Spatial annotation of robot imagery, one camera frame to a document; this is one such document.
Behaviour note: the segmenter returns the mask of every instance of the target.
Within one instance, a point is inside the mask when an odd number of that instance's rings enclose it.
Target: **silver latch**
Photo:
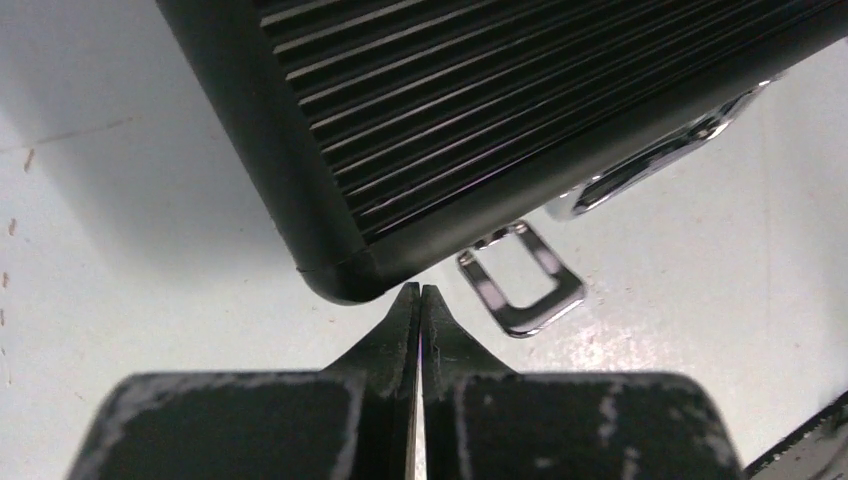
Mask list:
[[[509,303],[498,284],[492,280],[474,255],[475,251],[492,246],[511,234],[518,236],[536,264],[555,284],[553,291],[526,308],[518,308]],[[459,254],[457,263],[465,279],[489,309],[489,313],[511,337],[524,338],[539,333],[579,305],[586,297],[586,287],[580,278],[562,263],[548,244],[523,220],[479,240]]]

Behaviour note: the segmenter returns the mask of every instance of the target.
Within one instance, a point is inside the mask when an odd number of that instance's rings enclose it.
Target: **white table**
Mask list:
[[[452,259],[417,280],[516,369],[690,375],[747,463],[848,389],[846,79],[843,42],[597,211],[528,215],[591,287],[535,338]],[[126,375],[321,368],[391,303],[307,289],[153,2],[4,1],[0,92],[0,478],[61,478]]]

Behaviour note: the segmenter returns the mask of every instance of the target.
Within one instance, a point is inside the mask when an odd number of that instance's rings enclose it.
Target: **ribbed black surface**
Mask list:
[[[370,242],[838,1],[254,4]]]

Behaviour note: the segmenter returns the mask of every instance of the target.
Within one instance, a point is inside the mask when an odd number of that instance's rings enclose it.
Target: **metal latch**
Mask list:
[[[553,291],[526,308],[509,303],[498,284],[480,264],[475,251],[483,250],[508,235],[517,235],[536,264],[554,281]],[[457,263],[477,296],[489,309],[492,317],[511,337],[524,338],[562,317],[586,297],[583,281],[571,272],[547,243],[523,220],[508,225],[479,240],[457,256]]]

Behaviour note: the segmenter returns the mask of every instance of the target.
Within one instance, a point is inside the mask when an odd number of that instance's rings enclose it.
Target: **black frame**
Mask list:
[[[379,297],[848,35],[848,2],[839,2],[368,245],[321,159],[250,1],[157,3],[298,270],[316,293],[336,303]]]

